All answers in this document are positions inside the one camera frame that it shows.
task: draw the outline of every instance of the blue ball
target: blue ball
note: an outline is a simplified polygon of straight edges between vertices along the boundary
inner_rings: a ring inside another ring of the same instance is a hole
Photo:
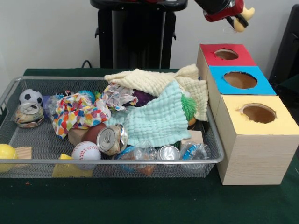
[[[95,96],[93,95],[92,92],[90,92],[88,90],[80,90],[78,93],[81,94],[81,95],[86,96],[87,98],[89,98],[89,100],[94,104]]]

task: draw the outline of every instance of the cardboard inside hole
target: cardboard inside hole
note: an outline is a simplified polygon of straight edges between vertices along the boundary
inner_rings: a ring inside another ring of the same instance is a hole
[[[275,111],[262,104],[247,104],[241,112],[257,123],[268,124],[276,118]]]
[[[224,75],[224,79],[231,86],[239,89],[250,89],[257,85],[256,78],[246,72],[241,71],[231,71]]]
[[[239,58],[239,55],[230,49],[220,49],[215,51],[215,55],[218,58],[224,59],[224,60],[235,60]]]

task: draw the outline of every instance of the football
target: football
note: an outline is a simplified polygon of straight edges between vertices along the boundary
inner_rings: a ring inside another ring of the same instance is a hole
[[[43,103],[43,96],[35,89],[27,89],[20,94],[19,103],[37,103],[41,105]]]

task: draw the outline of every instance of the metal basket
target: metal basket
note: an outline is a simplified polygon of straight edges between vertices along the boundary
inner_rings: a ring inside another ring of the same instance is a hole
[[[64,89],[102,92],[106,86],[103,78],[92,77],[21,77],[13,80],[0,98],[0,143],[12,147],[31,146],[32,159],[0,159],[0,168],[5,164],[26,164],[0,173],[0,177],[50,178],[56,164],[97,164],[92,177],[206,177],[213,166],[222,161],[223,147],[210,108],[207,112],[209,122],[198,122],[196,126],[211,149],[209,160],[59,160],[61,153],[71,155],[74,146],[67,138],[61,140],[55,135],[50,120],[29,129],[19,128],[12,121],[19,95],[25,89],[35,88],[43,95],[53,95]],[[151,168],[152,173],[146,175],[140,172],[142,168]]]

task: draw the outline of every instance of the yellow sponge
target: yellow sponge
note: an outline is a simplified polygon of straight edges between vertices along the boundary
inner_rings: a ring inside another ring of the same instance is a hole
[[[66,154],[61,154],[60,160],[71,160]],[[81,170],[74,164],[56,164],[53,169],[52,177],[92,177],[92,170]]]

